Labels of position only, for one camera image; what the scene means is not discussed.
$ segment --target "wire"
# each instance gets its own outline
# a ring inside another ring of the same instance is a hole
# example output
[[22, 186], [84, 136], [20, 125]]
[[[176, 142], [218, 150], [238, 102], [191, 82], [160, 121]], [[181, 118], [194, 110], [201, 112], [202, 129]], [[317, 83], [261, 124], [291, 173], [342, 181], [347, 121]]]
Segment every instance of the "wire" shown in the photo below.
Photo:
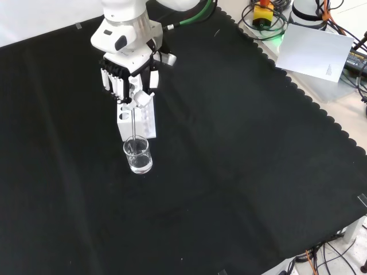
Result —
[[357, 89], [362, 97], [362, 101], [364, 103], [367, 103], [367, 96], [363, 95], [362, 93], [367, 93], [366, 90], [362, 90], [360, 85], [361, 85], [361, 77], [362, 77], [362, 72], [364, 71], [364, 69], [366, 68], [367, 66], [367, 62], [365, 63], [365, 65], [362, 67], [362, 69], [360, 70], [360, 73], [358, 74], [358, 77], [357, 77]]
[[328, 242], [327, 242], [327, 244], [328, 245], [330, 245], [330, 247], [332, 248], [332, 249], [334, 249], [334, 251], [336, 252], [336, 253], [338, 253], [339, 255], [340, 255], [340, 257], [342, 257], [342, 259], [349, 265], [349, 267], [350, 267], [350, 269], [353, 271], [353, 274], [354, 275], [357, 275], [356, 274], [356, 272], [354, 271], [354, 269], [352, 268], [352, 266], [350, 265], [350, 263], [346, 260], [346, 258], [344, 258], [343, 257], [343, 255], [342, 254], [340, 254], [331, 244], [329, 244]]
[[[202, 18], [204, 16], [204, 14], [206, 14], [207, 11], [210, 9], [211, 6], [212, 6], [212, 10], [210, 11], [210, 13], [205, 18]], [[214, 14], [217, 6], [218, 6], [218, 0], [215, 0], [214, 2], [213, 2], [213, 0], [207, 0], [204, 8], [201, 11], [199, 11], [198, 14], [196, 14], [195, 16], [193, 16], [191, 18], [188, 18], [186, 20], [167, 25], [167, 26], [163, 27], [163, 31], [166, 32], [168, 30], [172, 30], [172, 29], [178, 28], [180, 26], [186, 26], [186, 25], [191, 25], [191, 24], [194, 24], [194, 23], [205, 22], [206, 20], [208, 20]]]
[[339, 5], [339, 6], [334, 7], [334, 8], [332, 8], [332, 9], [329, 9], [329, 10], [336, 10], [336, 9], [339, 9], [343, 4], [344, 4], [344, 0], [342, 0], [342, 2], [340, 3], [340, 5]]
[[327, 261], [326, 261], [326, 255], [325, 255], [325, 244], [323, 244], [323, 259], [325, 261], [325, 267], [326, 267], [326, 271], [329, 275], [331, 275], [329, 267], [327, 266]]
[[315, 269], [314, 269], [314, 266], [312, 265], [312, 262], [311, 262], [311, 260], [310, 260], [309, 252], [308, 252], [307, 250], [306, 250], [306, 256], [307, 256], [307, 260], [309, 261], [310, 266], [311, 266], [311, 268], [312, 268], [312, 270], [313, 270], [314, 274], [315, 274], [315, 275], [317, 275], [317, 273], [316, 273], [316, 271], [315, 271]]
[[188, 24], [193, 23], [195, 20], [199, 19], [209, 9], [209, 7], [211, 6], [211, 4], [212, 4], [212, 0], [208, 0], [206, 2], [205, 7], [198, 14], [196, 14], [195, 16], [193, 16], [193, 17], [191, 17], [189, 19], [186, 19], [186, 20], [181, 21], [179, 24], [180, 25], [188, 25]]
[[199, 20], [197, 20], [193, 23], [198, 24], [198, 23], [203, 23], [206, 20], [208, 20], [214, 14], [214, 12], [216, 11], [217, 6], [218, 6], [218, 0], [215, 0], [212, 11], [205, 18], [201, 18], [201, 19], [199, 19]]
[[334, 261], [334, 260], [336, 260], [336, 259], [338, 259], [338, 258], [340, 258], [340, 257], [342, 257], [345, 253], [347, 253], [347, 251], [354, 245], [354, 243], [356, 242], [356, 240], [357, 239], [354, 239], [354, 241], [352, 242], [352, 244], [342, 253], [342, 254], [339, 254], [339, 256], [338, 257], [335, 257], [335, 258], [333, 258], [333, 259], [331, 259], [331, 260], [328, 260], [328, 261], [325, 261], [325, 262], [323, 262], [322, 264], [320, 264], [320, 265], [318, 265], [317, 267], [319, 268], [320, 266], [322, 266], [322, 265], [326, 265], [326, 263], [328, 263], [328, 262], [331, 262], [331, 261]]
[[347, 83], [348, 85], [351, 85], [352, 87], [355, 87], [355, 88], [357, 88], [357, 84], [355, 84], [350, 78], [349, 78], [349, 76], [347, 76], [346, 75], [346, 73], [345, 72], [342, 72], [342, 75], [350, 82], [350, 83], [348, 83], [348, 82], [346, 82], [344, 79], [342, 79], [342, 78], [340, 78], [343, 82], [345, 82], [345, 83]]
[[287, 270], [287, 275], [291, 275], [292, 271], [293, 271], [293, 268], [294, 268], [294, 265], [296, 264], [296, 258], [294, 258], [290, 263], [289, 263], [289, 266], [288, 266], [288, 270]]
[[[282, 6], [277, 6], [277, 3], [281, 3], [281, 5], [283, 5], [283, 2], [284, 0], [278, 0], [278, 1], [275, 1], [275, 2], [271, 2], [274, 6], [274, 9], [271, 9], [269, 7], [266, 7], [266, 6], [262, 6], [262, 5], [259, 5], [257, 3], [254, 3], [253, 0], [251, 0], [251, 3], [249, 5], [247, 5], [243, 11], [242, 11], [242, 14], [241, 14], [241, 20], [239, 20], [239, 22], [237, 23], [237, 30], [239, 31], [240, 35], [241, 36], [244, 36], [246, 38], [252, 38], [254, 40], [259, 40], [259, 41], [266, 41], [266, 40], [271, 40], [271, 39], [274, 39], [274, 38], [277, 38], [277, 37], [280, 37], [282, 36], [285, 32], [286, 32], [286, 29], [284, 28], [285, 25], [288, 26], [288, 20], [287, 18], [283, 15], [282, 13]], [[277, 18], [277, 20], [269, 27], [253, 27], [251, 26], [250, 24], [248, 24], [245, 20], [246, 16], [252, 12], [254, 9], [255, 9], [255, 6], [259, 6], [261, 7], [262, 9], [267, 9], [267, 10], [270, 10], [271, 12], [273, 12], [273, 15]], [[281, 21], [282, 22], [282, 25], [281, 27], [277, 27], [276, 29], [273, 29], [273, 27], [279, 22]], [[263, 37], [263, 38], [257, 38], [257, 37], [250, 37], [248, 36], [247, 34], [245, 34], [243, 32], [243, 30], [241, 29], [240, 27], [240, 24], [241, 22], [243, 22], [248, 28], [250, 29], [253, 29], [253, 30], [257, 30], [259, 32], [262, 32], [262, 31], [267, 31], [267, 32], [278, 32], [280, 31], [278, 34], [275, 34], [273, 36], [269, 36], [269, 37]]]
[[[338, 24], [336, 24], [335, 22], [328, 22], [328, 25], [331, 26], [334, 30], [336, 30], [339, 34], [341, 33], [341, 30], [345, 31], [347, 34], [349, 34], [350, 36], [352, 36], [355, 40], [357, 40], [358, 42], [361, 42], [361, 40], [359, 40], [355, 35], [353, 35], [350, 31], [346, 30], [345, 28], [339, 26]], [[363, 49], [365, 52], [367, 52], [367, 46], [366, 45], [362, 45], [361, 49]]]

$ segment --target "table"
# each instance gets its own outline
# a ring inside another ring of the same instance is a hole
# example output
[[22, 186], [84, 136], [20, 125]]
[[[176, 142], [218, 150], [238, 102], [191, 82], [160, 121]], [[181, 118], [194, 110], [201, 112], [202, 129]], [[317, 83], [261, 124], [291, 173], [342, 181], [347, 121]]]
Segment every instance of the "table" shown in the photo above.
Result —
[[100, 20], [1, 51], [5, 273], [259, 274], [364, 211], [365, 159], [217, 13], [167, 37], [179, 59], [161, 68], [155, 167], [131, 174], [95, 81]]

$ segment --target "paper sheet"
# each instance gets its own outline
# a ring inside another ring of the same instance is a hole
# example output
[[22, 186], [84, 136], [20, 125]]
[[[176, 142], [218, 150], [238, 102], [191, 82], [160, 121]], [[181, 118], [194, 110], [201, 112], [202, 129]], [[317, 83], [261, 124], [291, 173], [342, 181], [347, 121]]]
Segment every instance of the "paper sheet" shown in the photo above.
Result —
[[354, 39], [289, 24], [276, 66], [338, 82]]

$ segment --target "white wall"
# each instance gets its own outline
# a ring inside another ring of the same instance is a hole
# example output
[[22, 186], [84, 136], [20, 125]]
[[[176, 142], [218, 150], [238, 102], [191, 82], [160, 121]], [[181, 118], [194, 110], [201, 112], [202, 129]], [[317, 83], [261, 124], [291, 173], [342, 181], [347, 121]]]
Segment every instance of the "white wall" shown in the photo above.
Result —
[[0, 0], [0, 47], [102, 14], [101, 0]]

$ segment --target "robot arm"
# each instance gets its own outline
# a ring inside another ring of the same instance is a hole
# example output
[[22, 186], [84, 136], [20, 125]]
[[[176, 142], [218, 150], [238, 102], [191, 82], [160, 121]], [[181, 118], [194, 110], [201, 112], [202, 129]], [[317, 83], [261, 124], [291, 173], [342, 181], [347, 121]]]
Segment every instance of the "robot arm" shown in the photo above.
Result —
[[[200, 0], [158, 0], [173, 10], [185, 11]], [[149, 20], [147, 0], [102, 0], [103, 20], [91, 38], [94, 47], [105, 52], [102, 80], [107, 91], [128, 109], [144, 108], [154, 95], [158, 79], [154, 60], [173, 65], [176, 57], [169, 51], [159, 52], [163, 30], [158, 22]], [[141, 79], [138, 87], [130, 85], [132, 77]]]
[[162, 5], [176, 11], [187, 11], [195, 7], [200, 0], [157, 0]]

